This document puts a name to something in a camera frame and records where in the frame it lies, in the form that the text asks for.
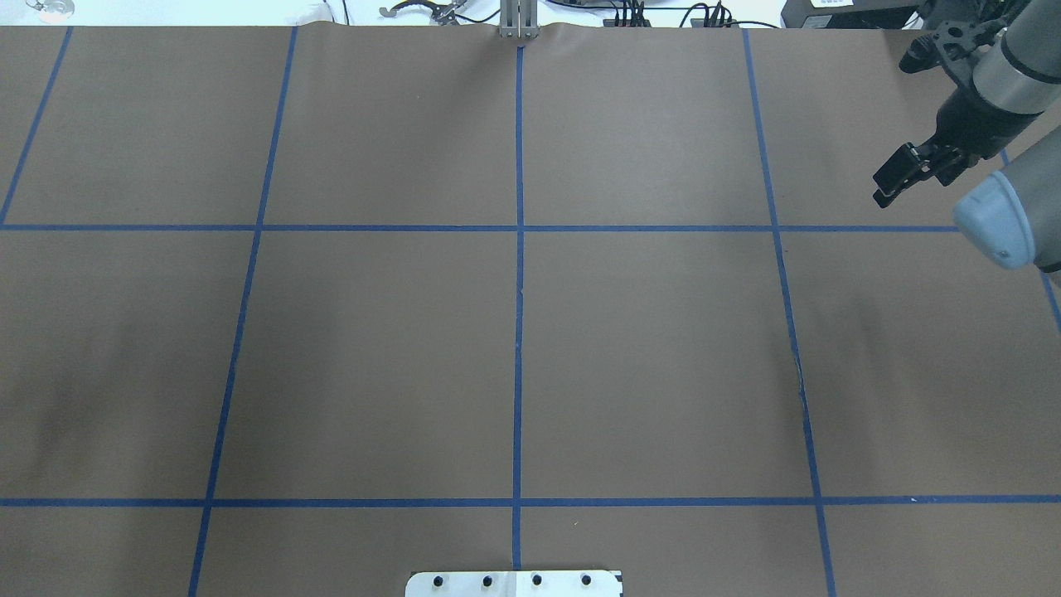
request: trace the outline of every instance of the vertical blue line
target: vertical blue line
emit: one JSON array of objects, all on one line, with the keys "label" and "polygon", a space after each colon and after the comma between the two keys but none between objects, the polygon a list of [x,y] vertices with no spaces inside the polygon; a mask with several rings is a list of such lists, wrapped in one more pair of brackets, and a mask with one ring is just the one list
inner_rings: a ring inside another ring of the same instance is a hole
[{"label": "vertical blue line", "polygon": [[[1002,164],[1009,165],[1009,152],[1003,148],[998,155],[1002,157]],[[1061,309],[1058,308],[1058,297],[1054,293],[1054,284],[1050,283],[1050,278],[1046,274],[1039,271],[1039,277],[1043,280],[1043,291],[1046,292],[1046,302],[1049,303],[1050,312],[1054,314],[1054,323],[1058,327],[1058,333],[1061,333]]]},{"label": "vertical blue line", "polygon": [[280,142],[280,124],[283,121],[283,105],[288,99],[288,83],[291,81],[291,65],[295,57],[295,41],[298,39],[298,28],[291,28],[291,39],[288,42],[288,58],[283,67],[283,82],[280,84],[280,99],[277,102],[276,120],[273,123],[273,139],[269,142],[268,159],[265,162],[265,176],[262,180],[262,194],[258,203],[258,220],[255,223],[255,235],[250,243],[250,257],[247,260],[247,273],[243,279],[243,296],[240,298],[240,316],[236,322],[236,337],[232,340],[232,355],[228,362],[228,377],[225,382],[225,398],[221,403],[221,416],[218,421],[218,435],[213,443],[213,456],[210,460],[210,476],[207,479],[206,499],[203,506],[203,516],[199,521],[198,541],[195,543],[195,559],[192,562],[192,575],[188,582],[188,595],[194,597],[198,592],[199,573],[203,570],[203,556],[206,554],[206,538],[210,530],[210,516],[213,511],[213,495],[218,488],[218,472],[221,469],[221,453],[225,445],[225,429],[228,426],[228,412],[232,404],[232,390],[236,387],[236,366],[240,359],[240,349],[243,345],[243,330],[247,321],[247,304],[250,302],[250,289],[255,280],[255,268],[258,265],[258,247],[261,245],[262,228],[265,224],[265,207],[268,204],[268,190],[273,178],[273,162],[276,159],[276,147]]},{"label": "vertical blue line", "polygon": [[778,261],[778,276],[781,281],[781,296],[785,305],[785,320],[788,323],[788,344],[796,363],[796,374],[799,380],[799,400],[803,409],[803,442],[806,445],[806,460],[811,470],[811,488],[814,491],[815,512],[818,519],[818,540],[821,543],[821,560],[824,565],[825,589],[830,597],[836,597],[836,581],[833,575],[833,556],[829,546],[829,530],[825,526],[825,507],[821,499],[821,482],[818,477],[818,457],[814,450],[814,431],[811,426],[811,407],[806,401],[806,385],[803,381],[803,363],[799,354],[799,339],[796,336],[796,319],[793,316],[792,294],[788,291],[788,271],[785,267],[784,247],[781,244],[781,225],[778,221],[778,208],[773,200],[773,179],[770,176],[770,162],[766,153],[766,135],[763,130],[763,115],[759,105],[759,88],[755,84],[755,67],[751,55],[751,40],[747,30],[742,30],[744,36],[745,63],[748,67],[748,85],[751,89],[751,105],[755,116],[755,133],[759,137],[759,159],[763,169],[763,183],[766,188],[766,201],[770,210],[770,226],[773,228],[773,252]]},{"label": "vertical blue line", "polygon": [[40,126],[40,119],[45,116],[45,108],[48,107],[48,99],[52,95],[52,88],[55,87],[55,78],[59,75],[59,67],[63,66],[63,58],[66,56],[67,48],[70,47],[70,37],[73,36],[73,28],[68,27],[66,35],[63,36],[63,45],[59,46],[59,53],[55,56],[55,64],[52,65],[52,73],[48,76],[48,84],[45,85],[45,92],[40,95],[40,104],[37,105],[37,112],[33,115],[33,123],[30,124],[30,133],[25,136],[25,143],[22,145],[22,153],[18,156],[18,164],[15,165],[15,173],[11,177],[7,186],[7,194],[3,198],[3,206],[0,207],[0,224],[7,218],[7,210],[11,209],[11,201],[15,198],[15,190],[18,188],[18,179],[22,175],[22,168],[30,157],[30,147],[33,146],[33,138],[37,136],[37,127]]},{"label": "vertical blue line", "polygon": [[523,46],[516,49],[516,367],[512,400],[512,569],[522,567],[523,497]]}]

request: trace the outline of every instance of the white bracket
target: white bracket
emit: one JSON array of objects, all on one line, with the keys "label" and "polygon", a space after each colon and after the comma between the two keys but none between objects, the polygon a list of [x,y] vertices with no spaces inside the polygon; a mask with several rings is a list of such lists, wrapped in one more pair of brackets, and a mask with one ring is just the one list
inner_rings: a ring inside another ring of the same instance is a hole
[{"label": "white bracket", "polygon": [[538,37],[538,0],[501,0],[502,37]]},{"label": "white bracket", "polygon": [[623,574],[610,570],[417,573],[405,597],[623,597]]}]

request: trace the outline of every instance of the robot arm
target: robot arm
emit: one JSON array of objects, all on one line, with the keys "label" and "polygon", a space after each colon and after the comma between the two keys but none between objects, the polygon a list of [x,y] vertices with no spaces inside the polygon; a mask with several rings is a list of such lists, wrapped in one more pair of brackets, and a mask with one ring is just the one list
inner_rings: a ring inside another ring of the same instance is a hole
[{"label": "robot arm", "polygon": [[[899,147],[873,175],[873,198],[882,208],[933,176],[950,185],[1061,96],[1061,1],[1021,4],[1026,7],[1015,18],[943,21],[907,50],[900,69],[942,66],[957,89],[936,115],[936,133],[920,145]],[[990,50],[981,52],[986,45]],[[1061,285],[1061,127],[970,192],[954,217],[998,264],[1034,263]]]}]

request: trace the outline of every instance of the light blue joint cap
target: light blue joint cap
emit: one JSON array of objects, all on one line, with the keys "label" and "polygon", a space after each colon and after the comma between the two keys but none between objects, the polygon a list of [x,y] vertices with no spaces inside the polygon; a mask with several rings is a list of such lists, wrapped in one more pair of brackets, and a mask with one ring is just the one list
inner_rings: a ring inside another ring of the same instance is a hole
[{"label": "light blue joint cap", "polygon": [[954,206],[954,223],[992,261],[1015,269],[1036,258],[1036,240],[1013,185],[992,172]]}]

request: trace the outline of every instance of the white mounting plate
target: white mounting plate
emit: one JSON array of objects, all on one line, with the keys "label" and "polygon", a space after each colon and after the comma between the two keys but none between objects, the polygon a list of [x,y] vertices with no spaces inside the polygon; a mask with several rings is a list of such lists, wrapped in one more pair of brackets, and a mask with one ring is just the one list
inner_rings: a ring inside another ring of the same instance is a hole
[{"label": "white mounting plate", "polygon": [[405,597],[622,597],[622,579],[609,570],[417,573]]}]

